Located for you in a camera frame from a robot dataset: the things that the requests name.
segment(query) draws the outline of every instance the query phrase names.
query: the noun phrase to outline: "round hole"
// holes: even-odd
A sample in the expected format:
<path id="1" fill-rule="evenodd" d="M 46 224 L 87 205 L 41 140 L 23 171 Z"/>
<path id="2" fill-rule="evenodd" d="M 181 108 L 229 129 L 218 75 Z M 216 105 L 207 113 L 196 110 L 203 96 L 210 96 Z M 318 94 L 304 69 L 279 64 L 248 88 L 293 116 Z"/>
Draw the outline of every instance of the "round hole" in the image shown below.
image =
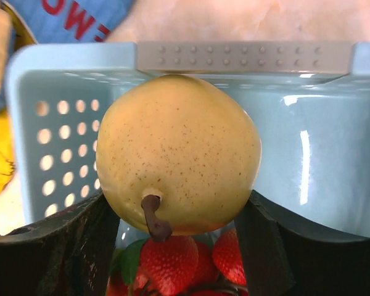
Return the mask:
<path id="1" fill-rule="evenodd" d="M 47 209 L 45 210 L 45 217 L 51 216 L 56 212 L 57 212 L 57 204 L 53 203 L 52 205 L 47 207 Z"/>
<path id="2" fill-rule="evenodd" d="M 87 152 L 88 152 L 87 145 L 85 145 L 85 144 L 80 145 L 80 148 L 78 148 L 78 155 L 80 157 L 84 157 Z"/>
<path id="3" fill-rule="evenodd" d="M 75 103 L 75 108 L 78 112 L 82 113 L 85 111 L 85 102 L 82 101 L 82 100 L 78 100 L 76 103 Z"/>
<path id="4" fill-rule="evenodd" d="M 80 177 L 85 178 L 87 174 L 88 174 L 88 166 L 87 165 L 81 166 L 81 168 L 80 168 Z"/>
<path id="5" fill-rule="evenodd" d="M 99 101 L 94 99 L 91 103 L 91 107 L 93 111 L 99 110 Z"/>
<path id="6" fill-rule="evenodd" d="M 78 134 L 80 134 L 81 136 L 84 135 L 86 133 L 86 124 L 85 124 L 85 122 L 79 123 L 78 126 L 76 127 L 76 130 L 77 130 Z"/>
<path id="7" fill-rule="evenodd" d="M 100 188 L 100 180 L 99 179 L 96 179 L 96 181 L 94 182 L 94 188 L 96 190 Z"/>
<path id="8" fill-rule="evenodd" d="M 81 189 L 81 197 L 83 197 L 83 198 L 87 197 L 88 196 L 88 193 L 89 193 L 89 186 L 88 185 L 85 185 Z"/>
<path id="9" fill-rule="evenodd" d="M 46 116 L 49 112 L 49 106 L 46 102 L 38 102 L 36 104 L 36 113 L 38 116 Z"/>
<path id="10" fill-rule="evenodd" d="M 72 159 L 73 153 L 70 149 L 65 149 L 62 151 L 62 155 L 60 156 L 60 159 L 64 163 L 68 163 Z"/>
<path id="11" fill-rule="evenodd" d="M 65 205 L 65 207 L 67 208 L 67 207 L 73 205 L 74 204 L 74 201 L 75 201 L 75 194 L 74 193 L 70 193 L 64 199 L 64 205 Z"/>
<path id="12" fill-rule="evenodd" d="M 92 130 L 98 131 L 100 127 L 100 122 L 99 120 L 93 120 L 92 122 Z"/>
<path id="13" fill-rule="evenodd" d="M 51 140 L 51 131 L 47 128 L 38 131 L 37 141 L 40 144 L 47 144 Z"/>
<path id="14" fill-rule="evenodd" d="M 66 174 L 63 176 L 63 185 L 68 186 L 73 182 L 74 179 L 74 174 L 71 171 L 68 171 Z"/>
<path id="15" fill-rule="evenodd" d="M 68 125 L 61 126 L 59 128 L 59 136 L 62 139 L 68 139 L 70 137 L 71 129 Z"/>
<path id="16" fill-rule="evenodd" d="M 68 105 L 67 101 L 60 101 L 57 103 L 57 111 L 60 114 L 67 114 L 70 106 Z"/>
<path id="17" fill-rule="evenodd" d="M 50 168 L 52 168 L 54 164 L 54 158 L 51 155 L 45 155 L 42 157 L 42 159 L 39 161 L 39 167 L 43 171 L 47 171 Z"/>
<path id="18" fill-rule="evenodd" d="M 43 194 L 45 196 L 51 195 L 55 191 L 56 182 L 54 180 L 46 181 L 43 185 Z"/>

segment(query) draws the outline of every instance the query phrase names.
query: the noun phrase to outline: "pear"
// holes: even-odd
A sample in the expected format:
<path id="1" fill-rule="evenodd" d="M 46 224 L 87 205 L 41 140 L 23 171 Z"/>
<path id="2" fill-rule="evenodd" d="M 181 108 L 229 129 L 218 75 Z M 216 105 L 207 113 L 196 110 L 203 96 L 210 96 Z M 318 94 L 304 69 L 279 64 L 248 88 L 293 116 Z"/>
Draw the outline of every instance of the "pear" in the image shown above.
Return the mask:
<path id="1" fill-rule="evenodd" d="M 105 198 L 122 220 L 152 235 L 228 224 L 248 201 L 260 162 L 247 113 L 187 75 L 163 75 L 126 92 L 106 111 L 97 137 Z"/>

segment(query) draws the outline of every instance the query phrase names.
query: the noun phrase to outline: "brown stem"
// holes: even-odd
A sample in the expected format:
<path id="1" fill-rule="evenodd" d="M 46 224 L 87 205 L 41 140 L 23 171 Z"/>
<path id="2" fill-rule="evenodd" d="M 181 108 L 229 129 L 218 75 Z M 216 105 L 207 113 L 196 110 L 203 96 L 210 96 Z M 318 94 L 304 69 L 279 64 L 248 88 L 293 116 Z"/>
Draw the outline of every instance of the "brown stem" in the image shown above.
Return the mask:
<path id="1" fill-rule="evenodd" d="M 160 197 L 157 195 L 147 195 L 141 201 L 141 207 L 144 210 L 147 227 L 151 238 L 156 242 L 167 240 L 173 230 L 167 221 L 159 220 L 156 217 L 156 210 L 160 206 Z"/>

